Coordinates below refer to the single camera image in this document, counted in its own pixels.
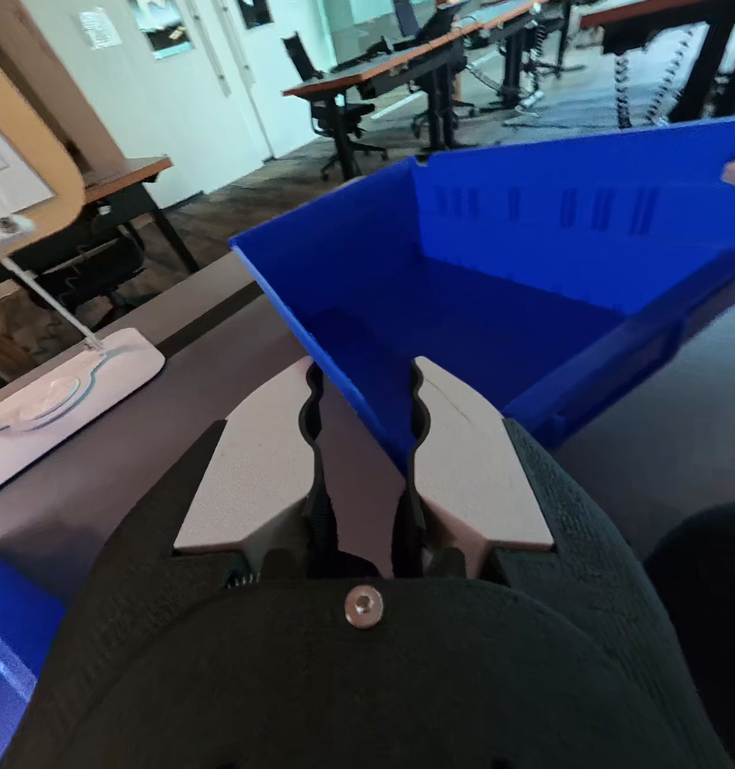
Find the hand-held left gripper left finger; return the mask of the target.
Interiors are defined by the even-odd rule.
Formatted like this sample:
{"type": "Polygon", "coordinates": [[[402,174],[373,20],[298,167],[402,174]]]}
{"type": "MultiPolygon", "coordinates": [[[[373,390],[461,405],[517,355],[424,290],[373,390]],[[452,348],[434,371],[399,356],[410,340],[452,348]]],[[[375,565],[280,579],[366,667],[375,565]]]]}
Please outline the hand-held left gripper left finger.
{"type": "Polygon", "coordinates": [[[303,575],[327,571],[339,542],[316,441],[323,395],[323,372],[305,356],[229,414],[174,553],[236,554],[246,578],[269,556],[303,575]]]}

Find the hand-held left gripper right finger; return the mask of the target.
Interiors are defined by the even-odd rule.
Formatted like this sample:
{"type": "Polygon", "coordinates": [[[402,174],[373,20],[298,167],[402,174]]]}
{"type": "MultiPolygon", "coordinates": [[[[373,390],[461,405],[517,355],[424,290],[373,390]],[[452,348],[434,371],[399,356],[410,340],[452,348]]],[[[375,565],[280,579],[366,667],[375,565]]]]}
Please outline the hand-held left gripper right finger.
{"type": "Polygon", "coordinates": [[[473,387],[427,357],[411,361],[407,482],[393,523],[393,576],[487,578],[496,551],[555,541],[508,430],[473,387]]]}

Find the blue plastic bin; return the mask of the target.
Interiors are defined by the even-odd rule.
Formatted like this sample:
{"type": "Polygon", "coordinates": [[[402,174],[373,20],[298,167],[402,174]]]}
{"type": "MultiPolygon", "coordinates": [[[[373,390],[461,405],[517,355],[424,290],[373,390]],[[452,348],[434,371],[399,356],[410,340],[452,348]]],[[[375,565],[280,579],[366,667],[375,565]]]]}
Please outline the blue plastic bin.
{"type": "Polygon", "coordinates": [[[60,601],[0,558],[0,759],[33,696],[63,614],[60,601]]]}
{"type": "Polygon", "coordinates": [[[395,466],[426,357],[553,449],[735,305],[735,117],[447,151],[230,240],[395,466]]]}

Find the white board stand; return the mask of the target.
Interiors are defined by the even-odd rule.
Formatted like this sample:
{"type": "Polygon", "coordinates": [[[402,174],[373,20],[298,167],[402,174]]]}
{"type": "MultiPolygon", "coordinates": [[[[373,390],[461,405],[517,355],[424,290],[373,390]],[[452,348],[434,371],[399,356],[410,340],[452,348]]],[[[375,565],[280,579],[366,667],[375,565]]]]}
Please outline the white board stand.
{"type": "Polygon", "coordinates": [[[135,328],[98,338],[11,258],[0,263],[84,336],[84,348],[0,401],[0,487],[158,375],[163,354],[135,328]]]}

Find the black quilted pad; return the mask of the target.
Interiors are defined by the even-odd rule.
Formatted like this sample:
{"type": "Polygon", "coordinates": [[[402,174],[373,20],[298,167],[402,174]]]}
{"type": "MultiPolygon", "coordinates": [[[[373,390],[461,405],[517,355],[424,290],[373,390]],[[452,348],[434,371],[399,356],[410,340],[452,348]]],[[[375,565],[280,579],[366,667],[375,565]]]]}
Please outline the black quilted pad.
{"type": "Polygon", "coordinates": [[[709,719],[735,762],[735,502],[681,521],[643,565],[709,719]]]}

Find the black office chair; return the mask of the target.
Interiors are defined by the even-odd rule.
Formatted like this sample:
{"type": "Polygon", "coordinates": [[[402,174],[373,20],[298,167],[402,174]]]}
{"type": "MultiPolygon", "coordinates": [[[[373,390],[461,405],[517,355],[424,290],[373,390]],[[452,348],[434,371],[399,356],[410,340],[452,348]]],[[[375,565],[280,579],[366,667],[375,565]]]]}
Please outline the black office chair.
{"type": "MultiPolygon", "coordinates": [[[[317,69],[312,63],[298,33],[282,38],[282,43],[303,82],[324,79],[325,72],[317,69]]],[[[378,153],[383,161],[389,160],[387,149],[359,141],[363,136],[362,119],[375,111],[374,105],[367,102],[350,103],[345,95],[343,95],[343,102],[339,103],[338,98],[338,96],[333,96],[315,101],[314,96],[305,97],[305,100],[310,104],[311,124],[314,133],[321,138],[333,139],[336,146],[334,154],[319,171],[322,181],[329,180],[330,169],[334,168],[335,165],[341,167],[344,181],[348,181],[355,175],[360,175],[361,170],[356,161],[356,151],[361,151],[364,155],[378,153]],[[343,139],[344,148],[350,152],[351,172],[344,170],[339,144],[341,139],[343,139]]]]}
{"type": "Polygon", "coordinates": [[[463,35],[454,27],[461,2],[436,7],[419,31],[395,44],[395,51],[419,52],[407,67],[410,80],[427,96],[428,147],[426,153],[457,149],[454,91],[457,76],[467,66],[463,35]]]}
{"type": "Polygon", "coordinates": [[[120,293],[120,286],[142,271],[143,249],[130,236],[120,235],[88,251],[78,249],[73,258],[46,272],[35,273],[33,279],[72,314],[96,298],[105,298],[111,309],[92,327],[95,331],[159,295],[153,292],[127,298],[120,293]]]}

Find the wooden top desk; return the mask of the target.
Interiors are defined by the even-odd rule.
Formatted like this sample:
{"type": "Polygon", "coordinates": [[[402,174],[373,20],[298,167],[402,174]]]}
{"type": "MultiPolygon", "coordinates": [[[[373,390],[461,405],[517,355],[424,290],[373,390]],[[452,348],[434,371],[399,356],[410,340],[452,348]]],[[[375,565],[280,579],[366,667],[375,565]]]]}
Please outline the wooden top desk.
{"type": "MultiPolygon", "coordinates": [[[[735,1],[610,2],[604,9],[581,15],[580,29],[602,28],[603,54],[614,55],[616,118],[620,129],[632,128],[629,52],[644,51],[661,32],[695,24],[706,24],[707,30],[676,103],[663,119],[670,124],[702,118],[735,27],[735,1]]],[[[664,80],[646,113],[645,120],[651,125],[660,121],[660,109],[674,86],[689,46],[688,39],[667,67],[664,80]]],[[[735,69],[714,99],[715,117],[735,113],[735,69]]]]}
{"type": "MultiPolygon", "coordinates": [[[[497,39],[510,37],[522,32],[528,22],[540,17],[545,2],[499,2],[488,5],[479,11],[473,21],[457,26],[463,38],[478,32],[496,33],[497,39]]],[[[282,91],[284,97],[295,97],[305,100],[314,96],[314,100],[324,100],[333,96],[345,95],[350,89],[356,89],[365,100],[373,100],[385,93],[411,82],[411,72],[407,63],[419,55],[414,51],[395,51],[395,44],[387,44],[388,50],[367,60],[354,62],[349,67],[338,72],[325,72],[323,80],[301,82],[282,91]]],[[[344,170],[351,172],[350,152],[339,141],[340,153],[344,170]]],[[[459,143],[457,149],[465,145],[459,143]]]]}
{"type": "Polygon", "coordinates": [[[187,273],[194,274],[199,272],[197,261],[147,189],[170,168],[173,162],[168,156],[161,156],[124,159],[112,171],[86,173],[84,206],[77,220],[87,222],[88,227],[123,226],[134,233],[133,220],[149,215],[187,273]]]}

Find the paper wall notice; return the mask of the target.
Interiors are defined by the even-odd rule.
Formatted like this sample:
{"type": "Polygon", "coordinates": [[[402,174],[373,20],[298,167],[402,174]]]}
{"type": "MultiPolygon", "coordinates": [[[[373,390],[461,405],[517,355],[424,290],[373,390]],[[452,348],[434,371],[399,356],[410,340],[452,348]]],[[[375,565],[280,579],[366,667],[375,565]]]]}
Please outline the paper wall notice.
{"type": "Polygon", "coordinates": [[[105,9],[83,9],[78,12],[77,18],[92,51],[122,45],[121,36],[105,9]]]}

